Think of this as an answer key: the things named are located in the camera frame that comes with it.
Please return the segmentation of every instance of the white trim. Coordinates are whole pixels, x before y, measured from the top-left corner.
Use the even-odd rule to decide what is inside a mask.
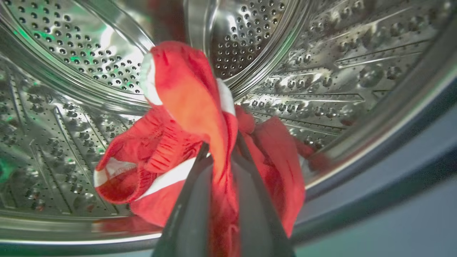
[[[162,105],[159,94],[155,88],[155,63],[151,53],[147,53],[141,63],[140,88],[144,96],[155,105]]]
[[[217,78],[216,81],[218,82],[219,97],[221,99],[222,111],[228,112],[236,117],[232,92],[230,92],[230,89],[225,85],[222,79]]]
[[[110,179],[125,173],[137,165],[128,161],[118,161],[115,158],[111,157],[108,160],[105,168],[101,171],[95,170],[94,172],[94,187],[99,187],[108,181],[108,176]]]
[[[196,157],[190,158],[178,166],[174,167],[173,169],[169,170],[168,172],[158,176],[149,189],[140,196],[137,200],[146,197],[152,193],[155,193],[167,186],[171,186],[176,182],[186,180],[189,172],[191,171],[192,166],[194,165]]]

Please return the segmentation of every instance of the washing machine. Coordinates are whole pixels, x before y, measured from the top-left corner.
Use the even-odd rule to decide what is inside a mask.
[[[152,254],[162,229],[92,176],[149,108],[143,56],[176,40],[315,150],[297,256],[457,256],[456,4],[0,1],[0,252]]]

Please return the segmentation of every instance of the laundry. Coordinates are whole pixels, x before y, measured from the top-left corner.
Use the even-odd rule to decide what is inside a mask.
[[[141,87],[151,109],[109,145],[95,173],[97,192],[164,227],[203,142],[214,160],[210,243],[213,256],[239,255],[238,204],[230,153],[238,132],[270,195],[287,236],[301,209],[302,170],[313,150],[277,117],[255,124],[215,79],[205,55],[178,42],[151,49]]]

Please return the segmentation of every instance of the metal surface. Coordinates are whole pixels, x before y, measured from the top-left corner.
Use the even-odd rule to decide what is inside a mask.
[[[308,189],[370,153],[456,76],[439,65],[443,52],[422,54],[455,13],[451,0],[167,6],[0,1],[0,241],[120,251],[121,242],[156,242],[161,229],[103,201],[91,177],[112,138],[148,108],[138,64],[163,40],[202,49],[257,121],[278,115],[320,150],[310,160],[316,171],[305,174]],[[428,64],[433,76],[418,76]]]
[[[451,1],[328,3],[277,70],[239,102],[258,121],[279,116],[320,150],[311,158],[311,188],[376,147],[448,85],[402,79],[454,10]]]

